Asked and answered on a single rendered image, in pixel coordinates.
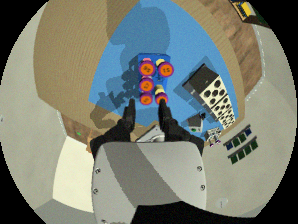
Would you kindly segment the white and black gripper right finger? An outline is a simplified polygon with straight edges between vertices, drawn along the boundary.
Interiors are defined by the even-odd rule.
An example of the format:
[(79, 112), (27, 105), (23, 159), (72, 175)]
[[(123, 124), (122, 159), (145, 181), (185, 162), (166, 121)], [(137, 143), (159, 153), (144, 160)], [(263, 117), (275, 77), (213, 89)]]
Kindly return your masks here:
[(176, 119), (173, 119), (170, 108), (167, 107), (165, 99), (161, 99), (159, 102), (158, 118), (160, 130), (165, 133), (164, 141), (184, 140), (194, 142), (194, 144), (196, 144), (196, 146), (198, 147), (200, 155), (202, 157), (204, 140), (195, 135), (191, 135), (190, 132), (178, 125), (178, 121)]

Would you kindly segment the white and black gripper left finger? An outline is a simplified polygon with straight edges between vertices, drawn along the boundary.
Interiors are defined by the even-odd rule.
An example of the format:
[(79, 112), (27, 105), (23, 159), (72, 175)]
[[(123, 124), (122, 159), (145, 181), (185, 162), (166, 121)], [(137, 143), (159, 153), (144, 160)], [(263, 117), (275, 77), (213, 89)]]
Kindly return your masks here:
[[(126, 114), (127, 113), (127, 114)], [(130, 98), (129, 105), (125, 106), (123, 117), (117, 121), (117, 125), (90, 141), (90, 148), (95, 160), (96, 152), (102, 143), (109, 141), (131, 141), (130, 133), (135, 126), (135, 99)]]

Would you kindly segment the white tube rack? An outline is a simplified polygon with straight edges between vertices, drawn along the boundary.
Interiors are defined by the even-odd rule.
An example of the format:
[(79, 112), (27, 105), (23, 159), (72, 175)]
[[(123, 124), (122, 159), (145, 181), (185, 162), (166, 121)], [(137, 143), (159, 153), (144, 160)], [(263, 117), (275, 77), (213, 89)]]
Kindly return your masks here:
[[(212, 130), (213, 130), (213, 131), (212, 131)], [(211, 131), (212, 131), (212, 132), (211, 132)], [(208, 132), (209, 132), (209, 133), (208, 133)], [(206, 139), (206, 142), (207, 142), (209, 139), (211, 139), (211, 140), (214, 139), (214, 136), (215, 136), (215, 135), (212, 135), (213, 132), (217, 133), (217, 134), (215, 134), (215, 135), (217, 135), (218, 137), (219, 137), (219, 135), (222, 133), (219, 127), (217, 127), (217, 128), (213, 128), (213, 129), (210, 129), (210, 130), (207, 130), (206, 133), (205, 133), (205, 135), (204, 135), (204, 137), (205, 137), (205, 139)], [(221, 132), (221, 133), (220, 133), (220, 132)], [(211, 137), (211, 136), (212, 136), (212, 137)], [(210, 137), (211, 137), (211, 138), (210, 138)], [(212, 139), (212, 138), (213, 138), (213, 139)]]

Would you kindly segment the cream bucket adapter block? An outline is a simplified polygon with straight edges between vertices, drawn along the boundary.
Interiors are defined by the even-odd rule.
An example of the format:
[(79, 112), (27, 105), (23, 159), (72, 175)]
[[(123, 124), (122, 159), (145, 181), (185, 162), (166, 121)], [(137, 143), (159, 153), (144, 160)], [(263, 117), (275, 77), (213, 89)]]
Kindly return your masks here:
[[(222, 106), (223, 105), (223, 106)], [(225, 111), (231, 107), (231, 102), (228, 94), (226, 93), (215, 105), (212, 106), (211, 110), (214, 112), (216, 117), (221, 116)], [(215, 108), (216, 107), (216, 108)], [(220, 112), (221, 111), (221, 112)]]
[(207, 67), (204, 67), (189, 83), (210, 108), (227, 93), (220, 75)]
[[(225, 111), (221, 116), (218, 117), (218, 120), (221, 124), (224, 124), (227, 120), (229, 120), (234, 115), (232, 106)], [(223, 117), (222, 117), (223, 116)]]
[[(229, 123), (230, 122), (230, 123)], [(229, 120), (227, 120), (224, 124), (222, 124), (222, 126), (224, 127), (224, 129), (226, 129), (226, 128), (228, 128), (232, 123), (234, 123), (235, 122), (235, 117), (234, 117), (234, 115), (229, 119)]]

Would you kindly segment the blue mat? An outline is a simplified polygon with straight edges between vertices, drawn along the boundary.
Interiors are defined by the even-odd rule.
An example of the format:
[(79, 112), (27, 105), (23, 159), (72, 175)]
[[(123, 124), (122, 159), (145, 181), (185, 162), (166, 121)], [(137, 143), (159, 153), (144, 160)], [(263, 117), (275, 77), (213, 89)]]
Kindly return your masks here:
[[(158, 53), (171, 57), (174, 73), (166, 94), (173, 119), (205, 140), (207, 130), (224, 127), (182, 85), (205, 63), (220, 75), (235, 119), (239, 117), (234, 86), (216, 45), (201, 25), (171, 0), (140, 0), (124, 17), (110, 38), (97, 66), (88, 101), (122, 116), (130, 98), (135, 99), (135, 122), (149, 126), (158, 120), (158, 106), (139, 101), (138, 54)], [(191, 132), (186, 119), (205, 113), (202, 133)], [(123, 117), (123, 116), (122, 116)]]

